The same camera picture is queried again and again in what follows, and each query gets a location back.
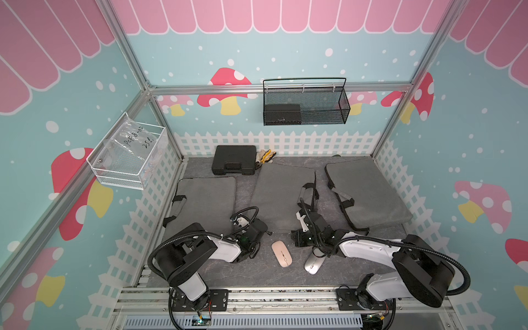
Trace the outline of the pink mouse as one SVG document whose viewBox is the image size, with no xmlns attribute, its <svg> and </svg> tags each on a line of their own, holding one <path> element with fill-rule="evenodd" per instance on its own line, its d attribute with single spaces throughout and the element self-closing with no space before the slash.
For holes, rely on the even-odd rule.
<svg viewBox="0 0 528 330">
<path fill-rule="evenodd" d="M 272 244 L 272 251 L 282 268 L 289 267 L 292 264 L 292 256 L 282 241 L 275 241 Z"/>
</svg>

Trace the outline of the grey laptop bag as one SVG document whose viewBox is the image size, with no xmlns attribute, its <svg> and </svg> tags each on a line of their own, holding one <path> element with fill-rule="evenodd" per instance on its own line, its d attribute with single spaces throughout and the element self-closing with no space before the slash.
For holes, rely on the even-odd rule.
<svg viewBox="0 0 528 330">
<path fill-rule="evenodd" d="M 328 187 L 336 195 L 347 223 L 355 232 L 368 232 L 406 223 L 412 214 L 371 158 L 329 163 L 324 167 Z"/>
<path fill-rule="evenodd" d="M 180 180 L 168 217 L 164 219 L 163 240 L 198 223 L 206 231 L 227 235 L 235 211 L 236 180 L 233 177 Z"/>
<path fill-rule="evenodd" d="M 264 164 L 252 194 L 251 206 L 259 209 L 258 218 L 272 232 L 301 228 L 296 214 L 300 201 L 311 205 L 318 196 L 313 169 L 282 164 Z"/>
</svg>

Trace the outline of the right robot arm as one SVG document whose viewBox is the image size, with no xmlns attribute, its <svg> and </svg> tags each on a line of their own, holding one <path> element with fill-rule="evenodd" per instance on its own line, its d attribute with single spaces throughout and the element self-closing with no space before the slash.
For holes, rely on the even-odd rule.
<svg viewBox="0 0 528 330">
<path fill-rule="evenodd" d="M 310 274 L 315 274 L 330 257 L 364 259 L 392 269 L 387 274 L 369 273 L 348 291 L 358 309 L 377 309 L 399 298 L 414 298 L 438 308 L 445 297 L 463 294 L 470 288 L 467 269 L 417 235 L 381 239 L 334 230 L 320 214 L 309 210 L 298 211 L 296 217 L 301 229 L 292 231 L 291 238 L 297 247 L 312 247 L 305 264 Z"/>
</svg>

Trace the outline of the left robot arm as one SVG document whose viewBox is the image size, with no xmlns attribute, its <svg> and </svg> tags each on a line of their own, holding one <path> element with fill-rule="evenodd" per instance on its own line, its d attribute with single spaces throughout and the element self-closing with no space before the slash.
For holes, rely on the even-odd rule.
<svg viewBox="0 0 528 330">
<path fill-rule="evenodd" d="M 159 244 L 148 257 L 148 267 L 169 284 L 171 298 L 181 294 L 198 310 L 211 300 L 209 287 L 199 275 L 202 265 L 209 260 L 240 263 L 253 259 L 265 234 L 272 233 L 257 218 L 228 236 L 193 223 Z"/>
</svg>

